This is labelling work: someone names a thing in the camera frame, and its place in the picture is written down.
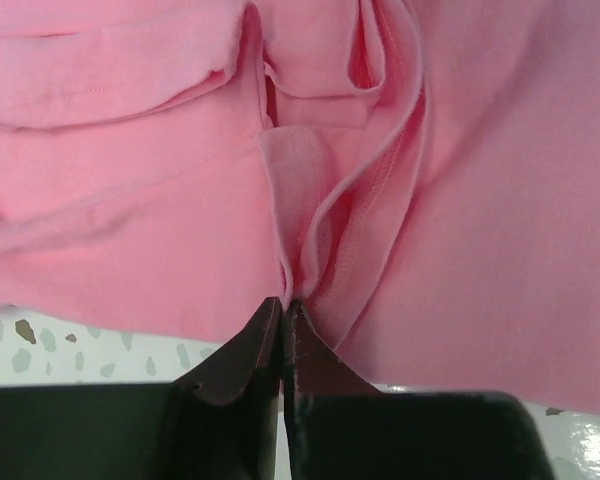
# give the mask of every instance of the garment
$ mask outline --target garment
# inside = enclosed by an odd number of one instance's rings
[[[158,3],[0,0],[0,306],[600,413],[600,1]]]

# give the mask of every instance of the black object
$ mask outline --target black object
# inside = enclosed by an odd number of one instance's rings
[[[278,392],[294,480],[552,480],[498,393],[385,394],[267,299],[171,384],[0,388],[0,480],[272,480]]]

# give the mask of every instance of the fabric fold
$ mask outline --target fabric fold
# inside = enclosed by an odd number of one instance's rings
[[[600,413],[600,2],[411,3],[428,145],[338,351],[377,382]]]
[[[135,23],[0,38],[0,125],[110,122],[204,95],[235,72],[245,8],[194,4]]]
[[[353,167],[312,218],[302,250],[306,283],[296,291],[308,299],[320,333],[333,345],[346,336],[380,280],[409,208],[425,131],[421,40],[410,12],[397,2],[361,5],[364,25],[374,21],[366,29],[377,36],[366,43],[383,45],[386,80],[355,141]],[[392,199],[390,207],[383,198]],[[328,252],[326,232],[335,243]]]
[[[64,128],[0,126],[0,306],[221,340],[262,298],[283,296],[256,142],[269,127],[259,15],[234,2],[207,25],[198,7],[195,23],[180,12],[182,28],[167,22],[162,33],[213,44],[199,52],[210,61],[219,49],[233,72],[222,85],[115,121],[66,128],[77,118],[67,107],[69,117],[56,118]],[[111,58],[124,56],[116,48]],[[206,72],[208,63],[192,57],[176,73]],[[102,113],[109,92],[99,93]]]

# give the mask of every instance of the speckled countertop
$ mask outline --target speckled countertop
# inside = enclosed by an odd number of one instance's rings
[[[89,328],[13,308],[0,313],[0,385],[171,381],[216,348],[196,340]],[[559,480],[600,479],[600,417],[527,407]],[[276,478],[289,480],[282,421],[279,428]]]

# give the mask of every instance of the stitching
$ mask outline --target stitching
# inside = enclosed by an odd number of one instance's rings
[[[360,10],[360,17],[363,18],[363,22],[364,22],[364,14],[362,13],[362,7],[360,5],[358,5],[358,8]],[[362,25],[362,38],[365,38],[365,31],[364,31],[364,24]],[[363,62],[364,62],[364,67],[365,67],[365,79],[367,80],[367,88],[371,89],[374,86],[377,86],[374,84],[374,81],[371,80],[371,66],[369,64],[369,55],[367,55],[367,42],[364,42],[364,47],[365,50],[363,52]]]
[[[236,25],[238,26],[237,28],[239,28],[240,25],[244,25],[245,16],[246,16],[245,12],[242,12],[241,21],[237,21],[236,22]],[[105,27],[99,27],[99,28],[96,28],[94,30],[91,30],[91,32],[98,32],[99,31],[100,32],[99,35],[102,36],[103,32],[106,33],[107,30],[110,29],[110,27],[112,27],[112,26],[109,25],[109,26],[105,26]],[[87,33],[87,32],[72,32],[72,33],[69,33],[69,34],[63,34],[61,36],[62,37],[76,36],[76,35],[82,35],[82,34],[85,34],[85,33]],[[25,38],[28,38],[30,40],[40,40],[40,39],[44,39],[46,37],[44,35],[38,35],[38,36],[25,37]],[[204,39],[201,39],[201,40],[199,40],[197,42],[193,42],[192,48],[195,47],[197,49],[202,49],[203,47],[208,46],[208,44],[209,44],[209,39],[204,38]],[[162,62],[161,63],[161,65],[162,65],[161,70],[164,70],[164,67],[166,67],[168,65],[171,65],[173,63],[181,62],[182,60],[186,59],[189,56],[189,54],[190,54],[190,50],[186,50],[185,51],[183,49],[183,51],[179,55],[176,55],[175,58],[171,58],[171,60],[168,63]],[[213,69],[211,69],[211,67],[207,67],[207,72],[212,72],[212,71],[213,71]],[[129,80],[127,82],[124,82],[124,83],[121,83],[121,84],[116,84],[116,85],[111,85],[109,87],[104,87],[104,88],[114,89],[114,88],[123,87],[123,86],[126,86],[126,85],[130,85],[132,83],[135,83],[137,81],[141,81],[141,80],[144,80],[146,78],[149,78],[152,75],[153,74],[151,74],[151,73],[144,74],[144,75],[141,75],[139,77],[134,77],[134,78],[132,78],[131,80]],[[100,74],[96,74],[96,75],[89,75],[89,76],[83,77],[83,78],[75,80],[75,81],[74,80],[62,80],[60,82],[54,82],[54,85],[56,85],[56,86],[64,86],[64,85],[67,85],[67,84],[70,84],[70,83],[79,83],[79,82],[85,82],[85,81],[88,82],[88,81],[93,81],[93,80],[102,80],[102,79],[112,78],[114,76],[115,76],[115,74],[113,74],[113,73],[100,73]],[[78,91],[78,92],[74,92],[74,93],[69,93],[69,94],[65,94],[65,95],[56,96],[56,97],[53,97],[51,99],[47,99],[47,100],[45,100],[45,102],[43,104],[51,103],[53,101],[61,100],[61,99],[64,99],[64,98],[70,98],[70,97],[73,97],[75,95],[82,95],[82,94],[89,94],[89,93],[99,93],[99,92],[100,92],[100,89],[89,89],[89,90],[84,90],[84,91]],[[0,111],[11,111],[12,109],[21,108],[21,107],[31,107],[32,103],[33,104],[39,104],[40,101],[24,102],[22,104],[10,107],[9,109],[6,109],[6,110],[2,110],[1,109]]]
[[[309,132],[308,132],[307,128],[304,129],[304,139],[305,139],[306,145],[309,145]],[[322,178],[320,176],[320,172],[318,170],[318,162],[317,162],[317,159],[316,159],[316,153],[315,153],[315,150],[313,148],[311,148],[311,150],[309,152],[309,156],[311,158],[311,165],[313,166],[313,175],[314,175],[314,178],[315,178],[315,181],[316,181],[316,185],[318,187],[318,190],[313,195],[314,202],[315,202],[316,205],[319,205],[320,204],[320,199],[322,198],[323,182],[322,182]],[[309,236],[312,233],[311,232],[311,221],[309,220],[310,213],[309,213],[309,209],[308,208],[305,208],[304,210],[305,211],[303,213],[302,225],[303,225],[303,229],[304,229],[305,225],[307,226],[307,234],[306,234],[306,236]],[[318,222],[318,225],[322,224],[324,221],[325,221],[325,218],[323,217]],[[320,247],[318,245],[319,241],[320,240],[316,240],[316,242],[313,245],[314,248],[312,249],[313,253],[315,254],[314,255],[315,262],[313,262],[314,263],[313,266],[316,268],[316,274],[319,274],[319,272],[321,270],[321,267],[320,267]]]
[[[387,18],[384,13],[384,9],[382,8],[381,5],[378,5],[378,12],[379,12],[379,15],[382,18],[382,21],[385,25],[385,31],[387,32],[387,36],[389,37],[389,40],[391,42],[391,45],[392,45],[395,55],[397,57],[398,63],[400,64],[400,67],[401,67],[400,69],[398,69],[398,72],[397,72],[398,76],[400,77],[401,80],[406,81],[406,76],[404,74],[404,72],[406,70],[405,64],[404,64],[404,61],[400,54],[400,50],[398,49],[398,46],[396,44],[396,41],[395,41],[393,35],[391,34],[391,29],[388,27]],[[390,69],[387,73],[391,76],[395,76],[395,74],[396,74],[395,68]],[[359,218],[361,218],[361,220],[364,220],[368,216],[371,206],[377,199],[379,193],[386,186],[386,183],[389,179],[389,175],[390,175],[391,171],[393,170],[393,164],[395,163],[395,159],[398,154],[398,149],[399,149],[400,144],[402,143],[404,134],[405,134],[405,131],[403,129],[402,132],[400,133],[400,135],[398,136],[398,138],[396,140],[394,140],[391,150],[389,150],[388,152],[386,152],[383,155],[384,158],[377,165],[377,167],[376,167],[377,169],[376,169],[376,172],[373,177],[371,188],[370,188],[370,190],[367,191],[367,194],[365,195],[365,199],[363,200],[362,212],[359,217]],[[360,237],[361,237],[360,229],[362,228],[363,223],[364,223],[363,221],[358,222],[357,227],[354,229],[354,231],[352,233],[353,239],[351,240],[352,245],[349,248],[349,255],[348,255],[349,261],[345,261],[344,265],[340,269],[338,269],[336,271],[336,273],[334,274],[334,277],[332,280],[332,289],[333,290],[338,289],[340,284],[346,282],[346,280],[351,276],[352,266],[355,264],[355,257],[357,257],[357,255],[360,251]]]
[[[185,57],[184,54],[181,55],[181,56],[179,56],[179,57],[177,57],[173,61],[173,63],[180,62],[184,57]],[[166,66],[165,63],[161,63],[160,65],[162,66],[162,68],[160,68],[159,70],[163,70],[164,67]],[[215,72],[215,70],[213,70],[211,67],[206,67],[206,69],[205,69],[205,76],[204,76],[204,78],[202,80],[199,80],[198,83],[204,83],[207,79],[209,79],[212,76],[212,74],[214,72]],[[146,73],[144,75],[140,75],[140,76],[134,77],[134,78],[132,78],[132,79],[126,81],[126,82],[117,83],[117,84],[114,84],[114,85],[109,85],[107,87],[90,88],[90,89],[87,89],[87,90],[79,90],[77,92],[71,92],[71,93],[65,93],[63,95],[57,95],[57,96],[54,96],[54,97],[51,97],[51,98],[48,98],[48,99],[45,99],[45,100],[37,99],[37,100],[33,100],[33,101],[22,102],[22,103],[19,103],[17,105],[13,105],[13,106],[11,106],[9,108],[0,109],[0,113],[11,112],[11,111],[17,110],[19,108],[33,108],[33,107],[41,106],[41,105],[49,105],[51,103],[54,103],[54,102],[57,102],[57,101],[60,101],[60,100],[66,100],[66,99],[77,97],[77,96],[81,96],[81,95],[89,95],[89,94],[94,94],[94,93],[111,92],[111,91],[119,89],[121,87],[126,87],[126,86],[129,86],[129,85],[132,85],[132,84],[144,81],[144,80],[149,79],[149,78],[154,77],[154,76],[156,76],[156,73],[155,72],[151,72],[151,73]]]
[[[235,59],[235,72],[237,72],[240,68],[240,55],[241,54],[248,54],[248,53],[252,53],[249,52],[249,49],[253,49],[253,50],[257,50],[257,53],[255,55],[252,56],[252,60],[253,60],[253,65],[254,65],[254,70],[255,70],[255,77],[256,77],[256,98],[258,99],[258,111],[260,112],[259,114],[259,118],[260,118],[260,127],[261,130],[264,131],[267,129],[268,127],[268,123],[266,121],[267,118],[267,80],[266,80],[266,73],[264,72],[264,69],[259,69],[258,66],[261,66],[264,64],[264,58],[262,56],[262,52],[263,52],[263,48],[264,48],[264,41],[262,39],[262,27],[258,26],[258,28],[260,29],[260,32],[257,34],[257,38],[254,39],[252,38],[253,36],[253,31],[256,30],[256,27],[254,27],[253,25],[249,25],[249,22],[254,22],[253,19],[249,19],[247,18],[249,14],[245,13],[243,16],[243,20],[242,20],[242,32],[240,34],[240,38],[238,39],[238,54],[236,56]],[[247,50],[247,52],[241,52],[240,50],[242,50],[241,48],[241,44],[244,40],[244,37],[247,36],[247,48],[245,50]]]
[[[422,78],[423,78],[423,80],[424,80],[424,75],[425,75],[425,62],[426,62],[426,60],[425,60],[424,58],[422,58],[422,59],[421,59],[421,62],[422,62],[422,63],[421,63],[421,65],[420,65],[420,68],[419,68],[419,70],[421,70],[421,75],[422,75]],[[421,100],[421,95],[422,95],[423,93],[426,95],[426,92],[427,92],[427,86],[426,86],[426,83],[424,83],[423,85],[421,85],[421,88],[419,89],[419,94],[418,94],[418,96],[417,96],[417,97],[414,99],[414,100],[415,100],[415,103],[414,103],[414,106],[413,106],[413,108],[414,108],[414,109],[416,109],[416,108],[417,108],[417,104],[418,104],[418,103],[419,103],[419,101]],[[419,137],[419,140],[418,140],[419,146],[418,146],[418,148],[417,148],[416,157],[415,157],[415,160],[414,160],[414,163],[413,163],[413,169],[412,169],[412,177],[411,177],[411,182],[410,182],[410,185],[408,186],[408,189],[409,189],[410,191],[413,191],[413,189],[415,188],[415,186],[416,186],[416,184],[417,184],[418,172],[419,172],[419,171],[420,171],[420,169],[421,169],[421,166],[422,166],[422,160],[423,160],[423,155],[424,155],[424,151],[425,151],[425,149],[426,149],[427,137],[428,137],[428,135],[427,135],[427,132],[428,132],[428,130],[429,130],[430,122],[431,122],[431,114],[430,114],[430,110],[429,110],[428,108],[426,108],[426,106],[425,106],[425,110],[424,110],[424,113],[423,113],[423,118],[422,118],[422,127],[421,127],[421,128],[422,128],[422,132],[421,132],[421,133],[418,135],[418,137]],[[406,205],[407,211],[408,211],[408,210],[409,210],[409,208],[410,208],[411,200],[412,200],[412,199],[410,199],[410,200],[407,202],[407,205]],[[398,232],[396,232],[396,233],[394,234],[394,241],[395,241],[395,237],[397,237],[398,233],[399,233],[399,231],[398,231]],[[383,263],[384,263],[385,265],[386,265],[386,260],[387,260],[387,258],[388,258],[388,255],[390,255],[390,254],[391,254],[391,251],[387,252],[387,255],[385,255],[385,257],[384,257],[384,259],[383,259]],[[364,310],[365,308],[367,308],[367,305],[369,304],[369,301],[370,301],[369,299],[367,299],[367,300],[366,300],[366,302],[365,302],[365,305],[363,306],[363,310]],[[360,320],[359,318],[358,318],[358,319],[356,319],[356,320],[355,320],[355,321],[354,321],[354,322],[353,322],[353,323],[352,323],[352,324],[349,326],[349,328],[347,329],[347,331],[346,331],[346,332],[344,332],[344,333],[341,335],[341,338],[340,338],[340,340],[337,342],[337,344],[336,344],[335,348],[338,348],[338,347],[340,347],[340,345],[341,345],[341,344],[344,342],[344,340],[345,340],[345,339],[348,337],[348,334],[349,334],[349,332],[351,331],[351,329],[353,328],[353,326],[354,326],[356,323],[358,323],[358,321],[359,321],[359,320]]]
[[[123,191],[117,191],[115,193],[111,193],[109,195],[106,195],[105,197],[101,197],[98,200],[93,200],[93,197],[91,197],[90,199],[87,198],[85,200],[78,201],[71,205],[68,205],[64,208],[56,209],[51,212],[38,215],[38,216],[36,216],[30,220],[26,220],[24,222],[0,223],[0,228],[16,228],[19,226],[28,225],[28,224],[38,222],[38,221],[44,221],[50,217],[53,217],[53,216],[56,216],[59,214],[81,215],[81,214],[83,214],[83,212],[88,211],[90,209],[99,207],[101,205],[104,205],[104,204],[107,204],[110,202],[114,202],[116,200],[124,199],[125,197],[141,193],[144,190],[154,188],[154,187],[159,187],[159,186],[161,186],[163,184],[167,184],[169,182],[186,180],[187,177],[189,177],[190,175],[193,175],[200,167],[203,167],[207,163],[216,160],[216,157],[221,155],[221,153],[222,152],[216,152],[213,155],[209,155],[208,158],[201,161],[200,163],[193,165],[191,167],[187,167],[187,168],[177,171],[175,173],[169,174],[168,176],[162,177],[159,180],[148,182],[148,183],[139,182],[136,185],[128,186]],[[247,161],[247,160],[250,160],[250,157],[239,157],[238,160],[239,161]]]
[[[280,222],[278,213],[278,190],[275,187],[273,169],[270,168],[270,158],[267,156],[262,148],[262,143],[258,142],[258,159],[260,166],[264,172],[265,178],[267,179],[268,191],[269,191],[269,215],[271,216],[273,236],[277,244],[278,251],[276,252],[278,260],[280,262],[280,270],[282,273],[282,280],[284,282],[284,300],[285,303],[293,296],[293,272],[291,262],[289,261],[289,255],[286,251],[286,245],[284,242],[284,225]]]

